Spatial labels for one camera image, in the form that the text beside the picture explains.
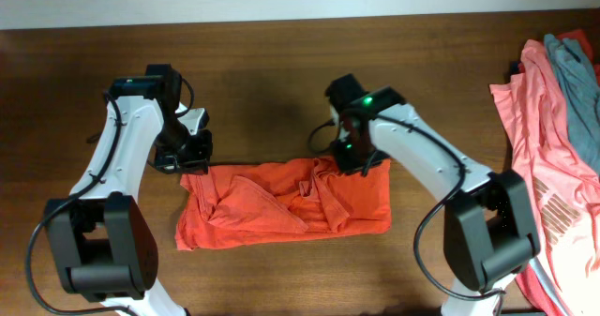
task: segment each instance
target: blue-gray fabric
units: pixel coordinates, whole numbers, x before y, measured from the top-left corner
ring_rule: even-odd
[[[600,86],[592,62],[575,39],[544,36],[547,56],[567,104],[569,141],[600,174]]]

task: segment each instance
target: tabletop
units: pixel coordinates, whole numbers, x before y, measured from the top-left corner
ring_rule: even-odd
[[[67,195],[85,170],[95,149],[85,138],[103,127],[101,92],[116,77],[171,63],[210,114],[212,162],[259,163],[311,157],[307,136],[329,116],[323,92],[351,72],[366,89],[394,87],[450,143],[499,172],[507,144],[488,85],[505,83],[527,39],[576,28],[600,48],[598,9],[2,31],[0,309],[44,314],[25,284],[25,246],[46,201]],[[389,232],[226,250],[176,250],[188,197],[179,178],[146,168],[139,204],[157,240],[158,277],[192,315],[376,315],[444,301],[412,251],[435,203],[397,163]],[[435,218],[422,254],[450,285],[442,243]],[[52,304],[90,307],[60,288],[45,237],[33,269]],[[514,283],[505,307],[530,307]]]

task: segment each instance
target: brown table surface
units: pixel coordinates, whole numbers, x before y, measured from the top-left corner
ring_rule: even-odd
[[[600,48],[600,10],[0,32],[0,309],[43,314],[25,284],[25,245],[46,201],[68,194],[85,170],[95,147],[84,141],[103,127],[100,93],[113,78],[172,63],[210,113],[212,160],[228,163],[309,157],[307,135],[328,118],[323,90],[352,72],[367,89],[395,87],[449,142],[500,171],[506,142],[488,85],[505,81],[528,38],[579,27]],[[398,164],[388,233],[228,250],[175,249],[188,196],[178,183],[146,169],[140,207],[158,243],[158,276],[194,315],[350,315],[444,300],[412,252],[433,199]],[[422,252],[449,285],[442,240],[436,218]],[[34,275],[57,307],[91,306],[62,291],[45,237]],[[529,307],[515,284],[508,292],[506,308]]]

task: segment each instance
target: pink cloth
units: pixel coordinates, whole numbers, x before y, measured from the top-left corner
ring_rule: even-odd
[[[513,146],[513,169],[529,191],[542,243],[539,260],[575,315],[600,314],[600,182],[568,140],[566,102],[544,46],[529,40],[524,73],[490,90]],[[548,315],[561,315],[528,268],[521,291]]]

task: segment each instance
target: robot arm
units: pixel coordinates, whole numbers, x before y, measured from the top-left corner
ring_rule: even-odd
[[[128,308],[139,316],[186,315],[157,280],[157,244],[137,205],[152,145],[154,166],[161,172],[207,171],[212,154],[211,133],[204,129],[208,116],[204,109],[188,111],[180,104],[182,80],[170,65],[150,65],[144,76],[117,79],[108,90],[107,121],[92,160],[71,190],[69,198],[76,199],[46,226],[68,293],[124,306],[119,312]],[[108,168],[95,179],[107,160]],[[89,188],[92,180],[97,183]],[[64,204],[64,199],[49,200],[46,217]],[[85,237],[101,226],[106,239]]]
[[[490,292],[503,289],[540,251],[520,176],[513,171],[495,174],[465,156],[390,87],[367,93],[353,75],[347,75],[333,81],[325,94],[339,126],[331,150],[342,172],[354,173],[389,156],[442,201],[415,236],[415,257],[421,269],[451,296],[442,312],[491,315],[496,298]],[[457,277],[453,291],[430,276],[418,254],[422,228],[442,207],[444,255]],[[495,211],[496,216],[486,220],[484,209]]]

